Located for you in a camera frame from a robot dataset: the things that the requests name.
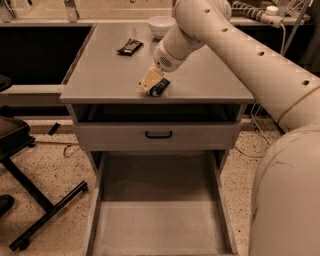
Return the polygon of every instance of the cabinet top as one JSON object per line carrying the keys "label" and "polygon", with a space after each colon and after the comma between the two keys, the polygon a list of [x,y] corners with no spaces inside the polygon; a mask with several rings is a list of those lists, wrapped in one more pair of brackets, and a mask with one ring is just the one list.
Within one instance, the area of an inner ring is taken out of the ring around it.
{"label": "cabinet top", "polygon": [[[129,38],[144,43],[133,56],[118,55]],[[146,95],[139,82],[152,64],[155,39],[147,23],[99,23],[64,85],[61,101],[104,103],[251,103],[253,96],[207,46],[179,69],[166,73],[171,84],[160,97]]]}

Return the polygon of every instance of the cable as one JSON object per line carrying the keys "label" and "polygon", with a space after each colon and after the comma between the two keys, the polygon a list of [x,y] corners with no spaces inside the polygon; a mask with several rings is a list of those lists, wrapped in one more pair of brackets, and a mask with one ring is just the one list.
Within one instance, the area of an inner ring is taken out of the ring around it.
{"label": "cable", "polygon": [[79,143],[69,143],[69,142],[54,142],[54,141],[35,141],[34,144],[49,144],[49,145],[66,145],[63,149],[63,156],[68,158],[67,149],[73,146],[80,146]]}
{"label": "cable", "polygon": [[237,146],[235,146],[234,148],[235,148],[236,150],[238,150],[240,154],[242,154],[242,155],[244,155],[244,156],[247,156],[247,157],[251,157],[251,158],[262,158],[262,157],[263,157],[263,155],[261,155],[261,156],[251,156],[251,155],[248,155],[248,154],[244,153],[241,149],[239,149]]}
{"label": "cable", "polygon": [[254,110],[254,108],[255,108],[256,105],[257,105],[257,103],[255,102],[255,103],[253,104],[252,108],[251,108],[251,113],[250,113],[250,114],[251,114],[251,120],[252,120],[252,122],[254,123],[254,125],[258,128],[261,136],[268,142],[269,145],[271,145],[271,142],[268,140],[268,138],[266,137],[266,135],[264,134],[264,132],[263,132],[262,129],[260,128],[258,122],[256,121],[256,119],[255,119],[255,117],[254,117],[254,115],[253,115],[253,110]]}
{"label": "cable", "polygon": [[282,23],[280,26],[282,27],[282,30],[283,30],[282,45],[281,45],[280,54],[283,56],[284,43],[286,41],[286,27]]}

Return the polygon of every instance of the terrazzo floor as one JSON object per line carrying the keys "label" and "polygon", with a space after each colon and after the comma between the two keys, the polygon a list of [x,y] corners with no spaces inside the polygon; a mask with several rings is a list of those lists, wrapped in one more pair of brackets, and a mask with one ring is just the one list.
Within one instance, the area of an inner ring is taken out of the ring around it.
{"label": "terrazzo floor", "polygon": [[[261,122],[261,128],[272,143],[280,132],[271,121]],[[53,136],[47,135],[51,127],[34,126],[31,133],[38,142],[76,143],[72,129],[61,126]],[[240,256],[247,256],[249,239],[250,199],[255,170],[260,156],[268,148],[266,140],[255,131],[250,122],[244,122],[236,147],[230,151],[222,173],[224,193]],[[48,197],[57,203],[82,180],[89,191],[80,192],[66,207],[31,237],[25,251],[9,249],[22,232],[38,220],[44,211],[0,165],[0,195],[15,198],[12,209],[0,218],[0,256],[78,256],[81,255],[87,216],[95,183],[93,169],[79,146],[36,144],[24,149],[12,160]]]}

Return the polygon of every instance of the gray cabinet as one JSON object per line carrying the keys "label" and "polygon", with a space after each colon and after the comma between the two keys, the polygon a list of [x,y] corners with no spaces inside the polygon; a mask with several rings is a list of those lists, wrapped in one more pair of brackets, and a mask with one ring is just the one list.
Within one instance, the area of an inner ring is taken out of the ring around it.
{"label": "gray cabinet", "polygon": [[[129,38],[144,47],[117,55]],[[83,255],[236,255],[220,174],[253,97],[207,47],[145,95],[157,43],[98,24],[60,97],[97,175]]]}

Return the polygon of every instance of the black object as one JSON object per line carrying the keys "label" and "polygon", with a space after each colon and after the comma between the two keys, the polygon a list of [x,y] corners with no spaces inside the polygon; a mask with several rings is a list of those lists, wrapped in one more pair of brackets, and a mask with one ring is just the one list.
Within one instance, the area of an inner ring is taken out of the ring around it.
{"label": "black object", "polygon": [[55,123],[48,134],[52,136],[59,129],[59,127],[60,127],[60,124]]}
{"label": "black object", "polygon": [[160,96],[164,91],[164,89],[166,89],[169,84],[170,84],[169,80],[162,78],[159,83],[157,83],[148,91],[148,95],[155,96],[155,97]]}
{"label": "black object", "polygon": [[12,85],[12,81],[9,77],[0,74],[0,92],[7,90]]}
{"label": "black object", "polygon": [[12,176],[29,192],[29,194],[45,210],[46,214],[29,227],[9,247],[12,251],[17,248],[25,250],[30,244],[30,236],[40,229],[51,217],[70,202],[80,191],[88,190],[86,182],[82,181],[58,204],[53,205],[48,198],[26,177],[22,171],[10,160],[10,157],[24,149],[33,147],[35,138],[29,135],[30,127],[24,121],[16,118],[0,116],[0,163]]}
{"label": "black object", "polygon": [[142,42],[129,38],[128,42],[117,52],[121,55],[132,56],[141,46],[143,46]]}
{"label": "black object", "polygon": [[0,27],[0,73],[10,77],[14,86],[61,84],[81,54],[91,28],[92,25]]}
{"label": "black object", "polygon": [[2,217],[14,204],[14,198],[10,195],[0,196],[0,217]]}

